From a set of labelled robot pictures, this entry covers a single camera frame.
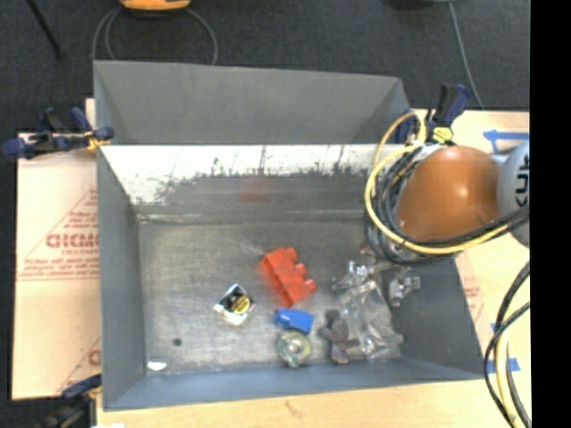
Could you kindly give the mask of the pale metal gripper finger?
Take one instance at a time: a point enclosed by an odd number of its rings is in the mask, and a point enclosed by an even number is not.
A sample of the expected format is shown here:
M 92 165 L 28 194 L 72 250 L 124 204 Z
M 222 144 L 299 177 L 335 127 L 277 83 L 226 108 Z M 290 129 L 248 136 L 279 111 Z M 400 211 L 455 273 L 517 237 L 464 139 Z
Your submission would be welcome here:
M 396 276 L 388 284 L 389 301 L 392 307 L 398 308 L 401 302 L 412 291 L 421 288 L 419 276 Z
M 378 271 L 379 267 L 376 264 L 357 263 L 355 260 L 350 260 L 346 274 L 333 280 L 332 290 L 343 291 L 361 286 L 371 280 Z

